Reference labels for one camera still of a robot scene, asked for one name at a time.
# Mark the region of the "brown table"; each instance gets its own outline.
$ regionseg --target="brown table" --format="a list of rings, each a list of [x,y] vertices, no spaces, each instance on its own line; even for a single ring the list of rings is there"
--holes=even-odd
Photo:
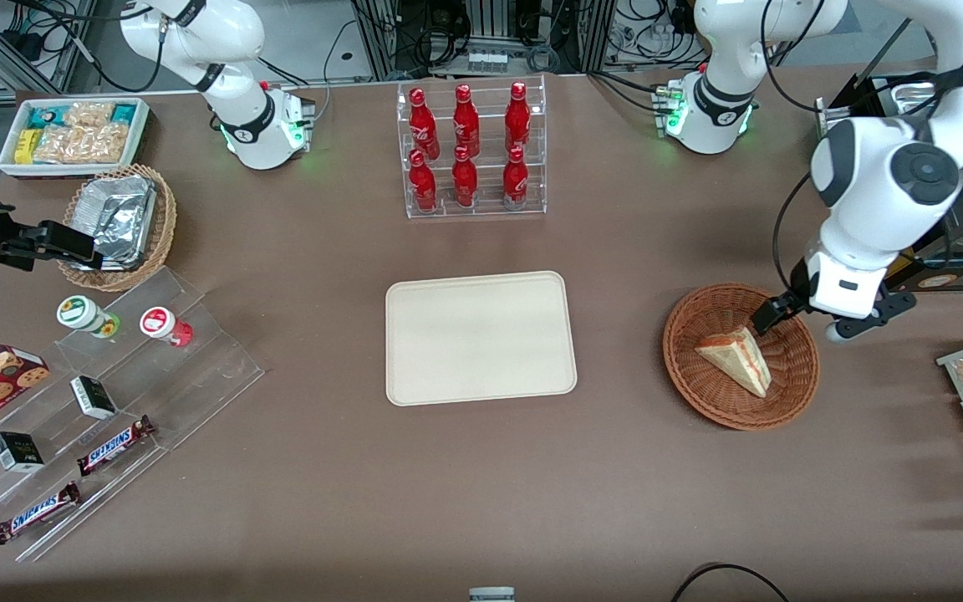
[[[808,100],[849,73],[780,77]],[[933,362],[963,348],[963,293],[819,345],[817,399],[790,426],[713,426],[668,381],[658,333],[696,286],[778,286],[772,221],[813,116],[765,84],[744,140],[693,156],[591,80],[547,83],[550,211],[501,222],[406,220],[394,85],[337,89],[318,148],[270,172],[226,153],[200,96],[151,96],[145,161],[180,203],[169,264],[270,372],[43,560],[0,549],[0,599],[668,599],[720,560],[802,601],[963,595],[963,415]],[[38,220],[76,186],[3,178],[0,197]],[[787,262],[824,216],[811,193],[794,203]],[[528,270],[566,279],[574,392],[385,399],[391,284]],[[0,268],[0,342],[60,338],[51,309],[78,291],[53,264]],[[768,599],[738,575],[686,599],[703,592]]]

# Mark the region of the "brown wicker basket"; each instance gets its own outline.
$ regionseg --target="brown wicker basket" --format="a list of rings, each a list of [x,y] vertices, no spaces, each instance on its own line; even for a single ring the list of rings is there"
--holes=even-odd
[[[84,272],[73,270],[65,263],[58,262],[58,267],[64,272],[70,282],[85,288],[102,290],[104,293],[121,293],[144,282],[151,274],[166,262],[169,247],[173,243],[173,228],[176,227],[176,199],[173,191],[169,190],[166,180],[157,171],[145,165],[130,165],[99,174],[95,178],[123,178],[123,176],[144,176],[150,178],[158,186],[158,197],[155,201],[154,217],[150,222],[150,235],[146,244],[144,264],[131,272]],[[73,220],[73,210],[76,210],[80,190],[73,195],[73,201],[65,210],[65,224]]]
[[[714,284],[687,294],[664,327],[664,362],[675,388],[704,416],[739,431],[783,426],[805,411],[819,384],[819,355],[800,319],[789,319],[757,336],[772,372],[761,400],[701,357],[695,348],[708,335],[749,325],[769,294],[744,284]]]

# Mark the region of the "clear acrylic shelf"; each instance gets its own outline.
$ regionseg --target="clear acrylic shelf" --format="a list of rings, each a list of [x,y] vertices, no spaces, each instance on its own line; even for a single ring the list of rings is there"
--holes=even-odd
[[[507,164],[507,149],[504,147],[504,113],[511,99],[513,81],[523,81],[527,85],[527,104],[530,105],[530,141],[523,157],[530,171],[527,179],[527,203],[518,211],[504,207],[504,166]],[[452,88],[433,88],[430,81],[410,81],[397,88],[397,130],[400,145],[400,170],[404,172],[404,199],[408,217],[515,217],[521,214],[545,213],[548,209],[548,187],[546,164],[547,131],[545,117],[548,111],[543,77],[493,77],[493,79],[471,79],[471,98],[478,109],[481,123],[481,154],[474,157],[478,171],[478,198],[471,209],[460,207],[455,199],[455,184],[451,179],[451,168],[455,165],[455,131],[452,129],[451,116],[456,110],[456,93]],[[411,104],[406,99],[408,92],[415,87],[425,91],[425,103],[436,119],[436,139],[441,145],[441,155],[429,161],[429,167],[436,178],[436,211],[421,213],[414,202],[411,180],[408,172],[411,165],[408,153],[414,148],[411,138]]]
[[[76,481],[83,502],[24,530],[4,545],[17,561],[35,560],[131,483],[149,465],[179,446],[253,382],[251,355],[200,302],[201,294],[168,268],[122,294],[108,311],[121,319],[112,339],[73,332],[43,352],[51,376],[27,399],[0,411],[0,431],[30,434],[45,466],[37,472],[5,472],[0,465],[0,522]],[[195,330],[185,347],[171,347],[139,331],[139,316],[166,306]],[[103,382],[118,408],[111,420],[81,414],[69,382],[84,374]],[[148,415],[157,431],[141,438],[110,464],[81,477],[76,460]]]

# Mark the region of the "coca-cola bottle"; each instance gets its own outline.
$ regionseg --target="coca-cola bottle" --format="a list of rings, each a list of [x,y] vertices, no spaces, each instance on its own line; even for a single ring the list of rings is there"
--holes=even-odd
[[[530,171],[522,163],[522,147],[516,145],[507,153],[504,166],[504,206],[508,211],[518,211],[527,205],[527,178]]]
[[[451,179],[456,183],[456,202],[465,209],[474,207],[478,196],[478,170],[471,161],[466,145],[456,147],[456,164],[451,168]]]
[[[441,156],[441,145],[436,141],[433,111],[425,106],[425,92],[421,88],[412,88],[408,98],[411,99],[411,137],[414,138],[415,148],[421,149],[427,159],[435,161],[436,157]]]
[[[527,148],[530,141],[530,105],[527,105],[527,85],[522,81],[512,84],[512,102],[504,114],[504,145],[512,152],[516,145]]]
[[[456,85],[456,113],[451,116],[451,122],[456,127],[456,145],[465,145],[470,156],[478,156],[482,152],[482,131],[470,85]]]
[[[433,179],[433,171],[425,164],[425,156],[418,149],[411,149],[408,159],[411,161],[408,179],[411,180],[411,191],[414,194],[418,211],[423,213],[435,212],[436,180]]]

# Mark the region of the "bread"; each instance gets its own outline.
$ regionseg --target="bread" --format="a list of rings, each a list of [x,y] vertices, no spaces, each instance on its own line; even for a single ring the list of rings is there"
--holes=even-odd
[[[772,372],[767,368],[764,355],[761,355],[757,340],[753,339],[749,328],[741,327],[727,334],[706,336],[695,349],[701,357],[723,370],[723,374],[744,386],[746,391],[757,397],[767,395],[767,388],[772,384]]]

